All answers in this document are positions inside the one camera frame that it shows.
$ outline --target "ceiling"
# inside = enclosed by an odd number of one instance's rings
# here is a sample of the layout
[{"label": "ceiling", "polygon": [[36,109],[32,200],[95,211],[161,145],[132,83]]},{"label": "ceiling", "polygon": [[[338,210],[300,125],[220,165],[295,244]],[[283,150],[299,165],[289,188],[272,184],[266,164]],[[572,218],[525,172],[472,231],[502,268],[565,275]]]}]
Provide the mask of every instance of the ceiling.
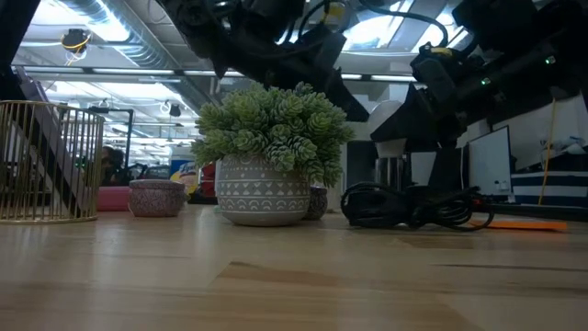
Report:
[{"label": "ceiling", "polygon": [[[132,24],[140,32],[139,41],[149,41],[157,56],[165,58],[169,68],[210,69],[209,62],[199,59],[184,43],[165,12],[151,0],[95,0],[112,9],[112,20],[118,26],[98,29],[80,16],[64,8],[66,0],[41,0],[37,14],[14,60],[14,64],[137,68],[138,64],[125,53],[122,46],[113,46],[108,41],[124,41],[129,32],[121,26]],[[307,3],[307,10],[318,0]],[[359,8],[356,0],[351,7]],[[450,12],[457,0],[390,0],[384,1],[392,10],[410,11],[435,17],[448,29],[452,45],[465,40],[465,32],[455,26]],[[309,26],[315,25],[322,17],[319,10],[311,17]],[[337,65],[344,73],[351,74],[409,74],[409,62],[418,46],[427,41],[440,40],[437,29],[420,21],[401,17],[381,17],[370,11],[354,12],[352,26],[345,32],[348,42],[340,55]],[[61,45],[61,37],[68,29],[85,29],[93,32],[88,50],[73,57]],[[159,79],[146,76],[121,75],[68,75],[34,74],[47,89],[51,101],[68,102],[74,106],[109,106],[111,108],[132,108],[135,110],[135,130],[131,146],[131,161],[143,163],[167,162],[165,154],[172,144],[188,143],[198,135],[194,120],[198,117],[199,106],[206,101],[218,102],[223,91],[243,86],[243,78],[194,77],[180,79]],[[372,109],[381,99],[402,96],[391,93],[391,85],[382,82],[349,82],[350,91]],[[182,110],[179,118],[170,118],[172,104]],[[122,122],[128,121],[125,112],[109,113],[106,142],[116,146],[124,144],[120,135],[125,131]],[[170,126],[179,123],[181,126]]]}]

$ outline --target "blue and white striped object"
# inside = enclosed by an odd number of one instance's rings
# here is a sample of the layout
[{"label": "blue and white striped object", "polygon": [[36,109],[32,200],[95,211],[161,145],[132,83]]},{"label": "blue and white striped object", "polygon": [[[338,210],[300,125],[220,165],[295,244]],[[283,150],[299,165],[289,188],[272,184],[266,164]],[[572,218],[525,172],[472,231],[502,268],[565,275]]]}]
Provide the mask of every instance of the blue and white striped object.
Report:
[{"label": "blue and white striped object", "polygon": [[[536,205],[541,195],[543,172],[512,175],[516,202]],[[588,207],[588,172],[549,171],[543,205]]]}]

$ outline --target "coiled black cord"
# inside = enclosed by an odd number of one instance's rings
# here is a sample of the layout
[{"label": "coiled black cord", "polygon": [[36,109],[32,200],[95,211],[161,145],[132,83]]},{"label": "coiled black cord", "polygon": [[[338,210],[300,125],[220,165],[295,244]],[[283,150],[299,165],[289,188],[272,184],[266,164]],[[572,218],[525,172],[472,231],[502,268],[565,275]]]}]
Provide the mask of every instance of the coiled black cord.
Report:
[{"label": "coiled black cord", "polygon": [[[477,191],[478,188],[467,188],[439,192],[429,187],[412,187],[399,192],[377,183],[359,183],[345,192],[341,210],[350,224],[363,227],[392,227],[405,223],[418,229],[431,223],[472,232],[488,227],[494,218],[494,212]],[[482,224],[466,225],[474,208],[488,212],[488,219]]]}]

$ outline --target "potted plant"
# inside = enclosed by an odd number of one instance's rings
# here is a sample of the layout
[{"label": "potted plant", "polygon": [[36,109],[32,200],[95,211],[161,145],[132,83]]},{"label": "potted plant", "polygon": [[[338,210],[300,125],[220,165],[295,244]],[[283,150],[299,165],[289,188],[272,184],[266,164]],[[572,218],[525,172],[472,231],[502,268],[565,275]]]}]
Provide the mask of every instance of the potted plant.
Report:
[{"label": "potted plant", "polygon": [[223,216],[256,226],[302,219],[310,184],[339,181],[340,145],[354,136],[345,113],[303,83],[293,90],[254,83],[220,107],[204,105],[197,125],[204,135],[192,145],[197,165],[221,160],[216,193]]}]

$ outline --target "white ceramic pot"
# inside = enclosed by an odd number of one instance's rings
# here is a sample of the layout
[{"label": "white ceramic pot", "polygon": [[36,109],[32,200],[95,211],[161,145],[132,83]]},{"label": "white ceramic pot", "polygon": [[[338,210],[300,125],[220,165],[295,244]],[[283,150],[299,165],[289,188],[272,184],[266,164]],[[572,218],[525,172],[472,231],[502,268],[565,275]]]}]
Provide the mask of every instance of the white ceramic pot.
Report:
[{"label": "white ceramic pot", "polygon": [[216,193],[225,218],[250,226],[296,223],[306,214],[311,196],[300,174],[277,172],[261,155],[225,157]]}]

